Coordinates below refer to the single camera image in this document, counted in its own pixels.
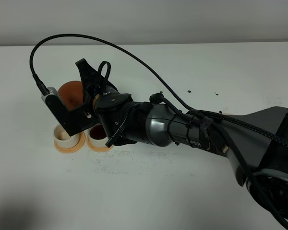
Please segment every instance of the black cable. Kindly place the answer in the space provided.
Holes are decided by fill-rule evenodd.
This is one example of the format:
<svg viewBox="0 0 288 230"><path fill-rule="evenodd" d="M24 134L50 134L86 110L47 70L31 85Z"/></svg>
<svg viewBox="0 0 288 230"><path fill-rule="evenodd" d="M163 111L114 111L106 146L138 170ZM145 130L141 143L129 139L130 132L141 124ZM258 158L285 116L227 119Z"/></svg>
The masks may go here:
<svg viewBox="0 0 288 230"><path fill-rule="evenodd" d="M111 72L111 64L107 61L103 61L100 63L99 67L98 67L98 75L99 75L99 84L100 84L100 80L101 80L101 71L103 69L103 67L105 66L105 64L107 65L107 72L106 72L106 75L105 75L105 78L103 80L103 83L102 83L102 87L101 87L101 91L102 91L102 94L106 93L107 89L107 82L108 82L108 79L109 79L109 76L110 76L110 72Z"/></svg>
<svg viewBox="0 0 288 230"><path fill-rule="evenodd" d="M36 46L33 48L31 55L30 55L30 69L31 72L33 74L33 78L36 81L36 84L39 88L39 90L42 92L43 95L47 95L49 93L49 90L45 87L45 85L43 84L43 82L38 78L37 74L35 73L34 67L33 67L33 57L34 57L34 53L36 52L36 50L45 42L55 39L55 38L59 38L59 37L82 37L82 38L87 38L87 39L91 39L91 40L95 40L95 41L99 41L101 43L107 44L111 47L114 47L122 52L124 52L125 54L129 55L130 57L134 58L135 60L137 60L138 62L140 62L142 65L144 65L149 71L152 72L152 74L154 74L159 81L161 81L161 83L168 89L168 91L170 91L170 93L188 110L191 110L192 107L188 106L169 86L168 84L149 66L147 65L145 62L143 62L141 59L139 59L137 56L133 55L132 53L128 52L127 50L111 43L108 41L105 41L103 39L97 38L97 37L92 37L92 36L88 36L88 35L83 35L83 34L58 34L58 35L53 35L50 37L47 37L43 40L41 40L39 43L36 44Z"/></svg>
<svg viewBox="0 0 288 230"><path fill-rule="evenodd" d="M116 140L121 136L121 134L125 130L125 128L126 128L125 123L127 121L127 117L128 117L129 112L132 109L138 107L139 105L140 105L140 103L130 104L130 106L127 106L127 108L125 108L125 110L123 111L123 115L120 118L120 120L123 118L123 122L120 123L120 121L119 121L120 127L116 130L114 135L106 143L106 146L108 148L116 142Z"/></svg>
<svg viewBox="0 0 288 230"><path fill-rule="evenodd" d="M169 135L169 137L171 138L171 140L172 140L173 142L175 142L175 141L174 141L174 138L173 138L171 132L169 131L169 128L170 128L170 126L171 126L173 120L176 118L176 116L177 116L177 114L174 114L173 117L172 117L172 119L168 122L168 125L167 125L167 132L168 132L168 135Z"/></svg>
<svg viewBox="0 0 288 230"><path fill-rule="evenodd" d="M165 97L163 96L160 96L159 97L160 100L162 100L171 110L173 110L173 112L181 117L182 119L186 120L186 121L192 121L193 124L195 125L199 125L199 120L196 120L196 119L193 119L191 120L191 118L186 115L186 114L183 114L182 111L178 110L168 99L166 99Z"/></svg>
<svg viewBox="0 0 288 230"><path fill-rule="evenodd" d="M236 124L238 126L247 128L249 130L252 130L253 132L259 133L267 138L270 138L271 140L279 143L280 145L286 147L288 149L288 142L286 142L285 140L283 140L282 138L278 137L277 135L268 132L262 128L259 128L257 126L251 125L247 122L235 119L233 117L227 116L227 115L223 115L223 114L218 114L218 113L214 113L214 112L210 112L210 111L201 111L202 114L212 117L212 118L216 118L216 119L222 119L225 121L229 121L233 124Z"/></svg>
<svg viewBox="0 0 288 230"><path fill-rule="evenodd" d="M274 207L273 203L268 198L267 194L263 191L261 185L257 181L256 177L251 172L250 168L248 167L245 159L243 158L241 152L239 151L238 147L229 136L228 132L219 124L213 123L213 127L221 134L224 140L227 142L227 145L231 148L234 155L236 156L242 170L244 171L245 175L249 178L250 182L252 183L255 191L258 193L259 197L266 205L267 210L270 211L272 216L285 228L288 230L288 221L286 221L282 215L278 212L278 210Z"/></svg>
<svg viewBox="0 0 288 230"><path fill-rule="evenodd" d="M191 119L190 119L190 122L186 125L186 128L187 128L187 133L186 133L186 138L187 138L187 141L189 143L189 145L194 148L193 144L191 143L190 141L190 138L189 138L189 131L190 131L190 127L192 125L192 120L194 119L194 117L196 116L196 114L194 114Z"/></svg>

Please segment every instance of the orange ball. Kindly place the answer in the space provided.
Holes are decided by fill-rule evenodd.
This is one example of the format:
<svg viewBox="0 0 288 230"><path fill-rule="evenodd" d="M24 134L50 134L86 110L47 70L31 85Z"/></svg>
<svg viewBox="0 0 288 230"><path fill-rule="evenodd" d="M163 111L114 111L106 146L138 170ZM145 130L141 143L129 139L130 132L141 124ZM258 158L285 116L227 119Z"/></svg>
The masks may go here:
<svg viewBox="0 0 288 230"><path fill-rule="evenodd" d="M83 87L81 81L70 81L59 88L59 95L67 108L73 110L83 103Z"/></svg>

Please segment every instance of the white wall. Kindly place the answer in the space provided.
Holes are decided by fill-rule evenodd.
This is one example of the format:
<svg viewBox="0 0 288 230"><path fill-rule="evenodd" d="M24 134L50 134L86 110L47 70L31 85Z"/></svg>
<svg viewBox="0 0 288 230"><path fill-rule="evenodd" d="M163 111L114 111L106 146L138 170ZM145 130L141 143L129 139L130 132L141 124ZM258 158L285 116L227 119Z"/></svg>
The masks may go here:
<svg viewBox="0 0 288 230"><path fill-rule="evenodd" d="M0 0L0 45L59 33L119 44L288 40L288 0Z"/></svg>

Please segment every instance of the cup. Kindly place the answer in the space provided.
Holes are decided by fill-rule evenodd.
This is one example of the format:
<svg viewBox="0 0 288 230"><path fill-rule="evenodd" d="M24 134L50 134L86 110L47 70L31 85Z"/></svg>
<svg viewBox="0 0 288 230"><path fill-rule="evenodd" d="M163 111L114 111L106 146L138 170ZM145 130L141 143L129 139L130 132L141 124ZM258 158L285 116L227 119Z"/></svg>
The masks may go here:
<svg viewBox="0 0 288 230"><path fill-rule="evenodd" d="M57 145L63 149L70 149L76 146L79 142L80 135L75 134L73 136L69 136L62 125L57 125L53 131L54 141Z"/></svg>
<svg viewBox="0 0 288 230"><path fill-rule="evenodd" d="M94 125L87 131L88 140L96 148L106 147L106 143L109 140L102 124Z"/></svg>

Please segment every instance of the robotic arm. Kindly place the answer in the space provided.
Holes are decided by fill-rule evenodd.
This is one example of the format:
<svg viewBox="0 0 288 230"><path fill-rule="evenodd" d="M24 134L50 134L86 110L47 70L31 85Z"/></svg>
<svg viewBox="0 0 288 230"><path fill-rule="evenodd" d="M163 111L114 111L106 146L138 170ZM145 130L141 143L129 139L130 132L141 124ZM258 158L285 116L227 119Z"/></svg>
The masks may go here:
<svg viewBox="0 0 288 230"><path fill-rule="evenodd" d="M272 107L253 114L236 116L195 110L186 105L147 64L171 93L189 111L183 114L161 93L149 102L134 102L108 81L110 64L102 62L98 71L85 59L76 62L83 85L83 104L70 110L53 87L46 88L33 68L33 55L44 42L60 36L79 36L111 45L138 60L126 50L104 40L79 34L60 34L44 39L30 56L30 67L42 99L72 136L102 123L107 146L143 142L167 146L172 142L227 157L237 183L246 187L262 207L288 229L288 109ZM107 64L105 77L102 68Z"/></svg>

